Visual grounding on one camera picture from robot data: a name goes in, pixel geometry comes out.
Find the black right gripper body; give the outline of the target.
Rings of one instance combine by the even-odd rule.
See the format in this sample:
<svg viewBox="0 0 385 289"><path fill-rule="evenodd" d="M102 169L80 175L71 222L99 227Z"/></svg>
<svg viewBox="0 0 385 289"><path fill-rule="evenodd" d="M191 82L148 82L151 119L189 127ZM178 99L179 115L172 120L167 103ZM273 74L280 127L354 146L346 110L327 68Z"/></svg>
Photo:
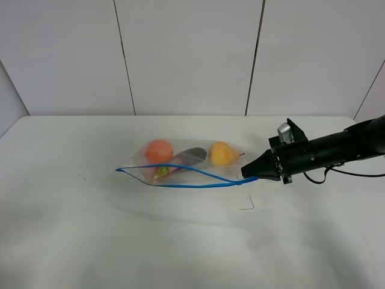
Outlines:
<svg viewBox="0 0 385 289"><path fill-rule="evenodd" d="M304 153L303 149L306 148L309 141L304 131L290 118L287 118L286 122L291 126L294 142L290 144L280 143L277 133L277 136L269 139L269 145L275 156L276 166L283 183L290 184L292 182L294 170L298 167L297 164L294 164L294 161L298 160L300 155Z"/></svg>

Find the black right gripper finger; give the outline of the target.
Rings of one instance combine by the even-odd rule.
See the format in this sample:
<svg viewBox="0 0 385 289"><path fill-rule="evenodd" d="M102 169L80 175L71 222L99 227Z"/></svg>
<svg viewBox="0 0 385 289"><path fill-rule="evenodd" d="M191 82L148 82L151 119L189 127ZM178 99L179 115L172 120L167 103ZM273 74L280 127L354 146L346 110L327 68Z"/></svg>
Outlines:
<svg viewBox="0 0 385 289"><path fill-rule="evenodd" d="M265 179L265 180L270 180L270 181L281 181L280 175L257 175L258 179Z"/></svg>
<svg viewBox="0 0 385 289"><path fill-rule="evenodd" d="M259 158L241 168L243 178L257 178L257 175L278 175L276 159L271 149L266 150Z"/></svg>

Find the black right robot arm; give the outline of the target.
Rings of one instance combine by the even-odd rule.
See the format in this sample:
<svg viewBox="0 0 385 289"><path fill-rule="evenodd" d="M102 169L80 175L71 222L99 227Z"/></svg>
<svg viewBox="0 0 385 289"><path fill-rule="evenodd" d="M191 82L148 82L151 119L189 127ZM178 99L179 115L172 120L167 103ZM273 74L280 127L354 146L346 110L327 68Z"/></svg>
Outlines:
<svg viewBox="0 0 385 289"><path fill-rule="evenodd" d="M292 182L297 174L314 184L307 172L324 168L324 173L352 161L384 155L384 116L356 123L342 132L309 140L302 129L287 119L270 138L270 148L258 159L241 168L243 178Z"/></svg>

